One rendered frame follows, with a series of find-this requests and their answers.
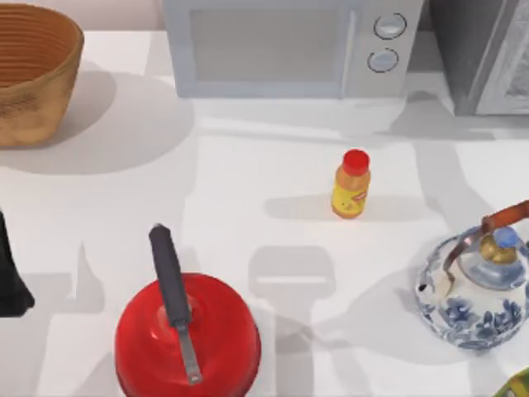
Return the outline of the green and yellow object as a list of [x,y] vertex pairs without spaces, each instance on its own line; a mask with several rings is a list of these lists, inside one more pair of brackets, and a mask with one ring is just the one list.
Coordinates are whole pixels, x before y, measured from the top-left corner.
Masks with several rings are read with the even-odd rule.
[[529,367],[511,376],[493,397],[529,397]]

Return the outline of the yellow bottle with red cap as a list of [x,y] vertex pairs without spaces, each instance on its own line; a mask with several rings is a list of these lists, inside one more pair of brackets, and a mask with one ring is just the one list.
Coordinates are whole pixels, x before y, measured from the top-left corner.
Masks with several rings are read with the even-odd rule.
[[336,171],[331,193],[333,212],[346,219],[360,216],[371,180],[369,155],[360,149],[351,149],[343,157]]

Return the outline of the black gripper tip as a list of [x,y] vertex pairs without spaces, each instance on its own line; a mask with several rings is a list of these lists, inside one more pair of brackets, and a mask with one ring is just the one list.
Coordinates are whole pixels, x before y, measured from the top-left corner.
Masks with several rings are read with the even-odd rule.
[[0,318],[20,318],[34,305],[35,299],[12,257],[5,217],[0,210]]

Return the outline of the microwave door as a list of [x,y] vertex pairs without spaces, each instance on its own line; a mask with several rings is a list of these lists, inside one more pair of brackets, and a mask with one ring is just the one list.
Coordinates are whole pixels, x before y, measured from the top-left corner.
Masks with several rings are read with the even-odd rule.
[[181,98],[339,98],[355,0],[163,0]]

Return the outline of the blue and white teapot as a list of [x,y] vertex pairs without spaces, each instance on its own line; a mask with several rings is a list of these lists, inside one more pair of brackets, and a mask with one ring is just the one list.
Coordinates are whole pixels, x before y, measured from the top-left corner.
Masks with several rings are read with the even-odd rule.
[[529,219],[529,200],[483,217],[427,257],[413,288],[417,309],[441,339],[487,351],[529,319],[529,245],[513,224]]

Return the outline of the pale microwave oven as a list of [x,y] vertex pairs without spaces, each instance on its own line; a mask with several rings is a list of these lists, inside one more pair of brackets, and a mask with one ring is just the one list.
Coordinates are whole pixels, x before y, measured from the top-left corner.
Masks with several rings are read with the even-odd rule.
[[[358,9],[346,44],[344,98],[397,97],[404,85],[407,67],[417,33],[424,0],[355,0]],[[400,13],[407,20],[405,32],[393,40],[381,40],[374,34],[378,17]],[[371,71],[367,59],[372,52],[389,48],[399,55],[395,69],[384,74]]]

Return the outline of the microwave knob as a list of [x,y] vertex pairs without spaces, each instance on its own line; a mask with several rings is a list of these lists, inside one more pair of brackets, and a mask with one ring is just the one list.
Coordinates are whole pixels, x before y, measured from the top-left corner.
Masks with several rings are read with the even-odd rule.
[[398,53],[389,48],[372,52],[367,59],[369,69],[377,74],[388,73],[395,69],[398,63]]
[[381,40],[393,40],[402,35],[406,28],[406,18],[400,13],[392,13],[377,18],[374,34]]

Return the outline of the brown woven basket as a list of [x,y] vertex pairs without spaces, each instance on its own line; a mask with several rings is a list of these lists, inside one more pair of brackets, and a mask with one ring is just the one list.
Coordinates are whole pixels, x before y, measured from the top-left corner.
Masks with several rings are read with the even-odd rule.
[[59,130],[84,45],[62,12],[0,2],[0,147],[33,146]]

